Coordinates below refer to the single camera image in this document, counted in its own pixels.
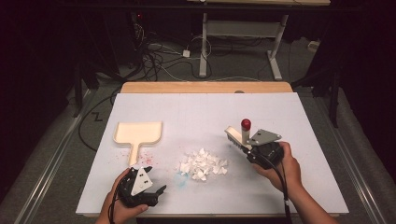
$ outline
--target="human hand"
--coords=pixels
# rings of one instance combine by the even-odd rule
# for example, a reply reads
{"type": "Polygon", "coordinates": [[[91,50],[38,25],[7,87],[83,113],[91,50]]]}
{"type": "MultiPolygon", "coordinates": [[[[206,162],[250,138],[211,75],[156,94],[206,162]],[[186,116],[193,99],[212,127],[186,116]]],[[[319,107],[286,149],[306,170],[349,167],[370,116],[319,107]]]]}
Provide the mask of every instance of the human hand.
{"type": "MultiPolygon", "coordinates": [[[[300,164],[297,162],[295,158],[291,156],[291,148],[289,143],[279,142],[279,145],[283,148],[283,152],[284,152],[284,156],[282,159],[283,167],[282,164],[279,164],[276,168],[282,174],[283,178],[285,178],[285,176],[283,176],[283,170],[282,170],[284,169],[286,175],[286,181],[288,184],[288,193],[291,194],[293,193],[294,190],[303,187],[301,181],[300,164]]],[[[254,163],[253,163],[253,167],[257,171],[257,173],[267,177],[275,188],[282,191],[282,184],[280,182],[279,176],[276,174],[276,171],[274,169],[264,170],[262,167],[260,167],[260,165],[254,163]]]]}
{"type": "MultiPolygon", "coordinates": [[[[124,170],[114,181],[111,191],[107,194],[105,201],[103,202],[102,211],[100,212],[99,218],[96,223],[109,223],[108,211],[109,206],[113,202],[113,195],[116,192],[117,185],[120,181],[128,174],[130,169],[124,170]]],[[[113,221],[117,224],[124,223],[132,217],[136,217],[142,212],[148,210],[149,207],[146,204],[140,204],[133,208],[125,207],[120,200],[116,200],[114,204],[113,221]]]]}

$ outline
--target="person's right hand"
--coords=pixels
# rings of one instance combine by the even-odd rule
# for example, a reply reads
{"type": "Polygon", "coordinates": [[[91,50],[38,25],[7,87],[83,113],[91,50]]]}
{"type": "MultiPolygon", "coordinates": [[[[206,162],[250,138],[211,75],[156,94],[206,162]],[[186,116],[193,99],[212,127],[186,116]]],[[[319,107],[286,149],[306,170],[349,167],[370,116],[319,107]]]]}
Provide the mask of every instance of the person's right hand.
{"type": "MultiPolygon", "coordinates": [[[[301,181],[301,171],[300,164],[297,160],[291,156],[290,144],[287,142],[279,142],[280,146],[283,148],[284,156],[283,156],[283,168],[282,164],[279,164],[276,168],[283,176],[283,169],[285,170],[286,181],[288,184],[288,192],[291,194],[294,189],[300,189],[303,187],[301,181]]],[[[274,169],[264,170],[260,165],[253,163],[254,169],[260,175],[267,177],[272,185],[282,191],[282,184],[280,182],[279,176],[276,174],[274,169]]]]}

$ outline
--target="white tabletop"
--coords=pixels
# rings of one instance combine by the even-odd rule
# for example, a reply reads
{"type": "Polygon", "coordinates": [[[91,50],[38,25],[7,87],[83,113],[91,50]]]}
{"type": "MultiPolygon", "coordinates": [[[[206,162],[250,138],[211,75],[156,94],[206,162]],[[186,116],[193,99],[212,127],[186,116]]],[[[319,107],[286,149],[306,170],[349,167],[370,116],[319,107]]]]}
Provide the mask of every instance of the white tabletop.
{"type": "Polygon", "coordinates": [[[252,132],[264,129],[290,142],[302,169],[303,183],[331,214],[347,213],[297,93],[120,93],[108,120],[77,213],[97,215],[114,179],[128,166],[129,148],[113,140],[118,122],[162,121],[163,135],[152,147],[142,147],[138,164],[152,166],[154,186],[167,185],[159,203],[141,217],[278,216],[283,195],[256,174],[246,156],[228,139],[228,126],[250,119],[252,132]],[[228,160],[226,175],[209,175],[206,182],[181,176],[178,166],[186,153],[204,148],[228,160]]]}

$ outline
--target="blue mark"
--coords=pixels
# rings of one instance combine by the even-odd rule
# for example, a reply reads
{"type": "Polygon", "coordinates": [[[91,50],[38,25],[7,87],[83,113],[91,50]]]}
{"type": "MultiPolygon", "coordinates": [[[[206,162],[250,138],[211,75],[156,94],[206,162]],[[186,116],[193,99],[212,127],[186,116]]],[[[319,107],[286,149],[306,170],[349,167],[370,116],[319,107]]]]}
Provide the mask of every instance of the blue mark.
{"type": "Polygon", "coordinates": [[[178,188],[184,189],[186,187],[187,180],[189,179],[189,174],[182,175],[181,172],[177,172],[174,179],[178,188]]]}

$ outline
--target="white paper scrap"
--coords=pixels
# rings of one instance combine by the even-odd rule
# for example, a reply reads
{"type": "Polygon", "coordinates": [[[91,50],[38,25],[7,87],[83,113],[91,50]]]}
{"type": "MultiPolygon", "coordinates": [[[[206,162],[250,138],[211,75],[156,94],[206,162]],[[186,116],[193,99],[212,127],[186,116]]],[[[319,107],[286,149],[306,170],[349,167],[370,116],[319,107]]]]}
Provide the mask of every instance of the white paper scrap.
{"type": "Polygon", "coordinates": [[[179,171],[181,175],[190,174],[192,179],[206,181],[206,176],[211,173],[215,175],[227,174],[227,160],[223,160],[215,155],[211,155],[203,148],[199,152],[192,152],[186,162],[181,162],[179,171]]]}

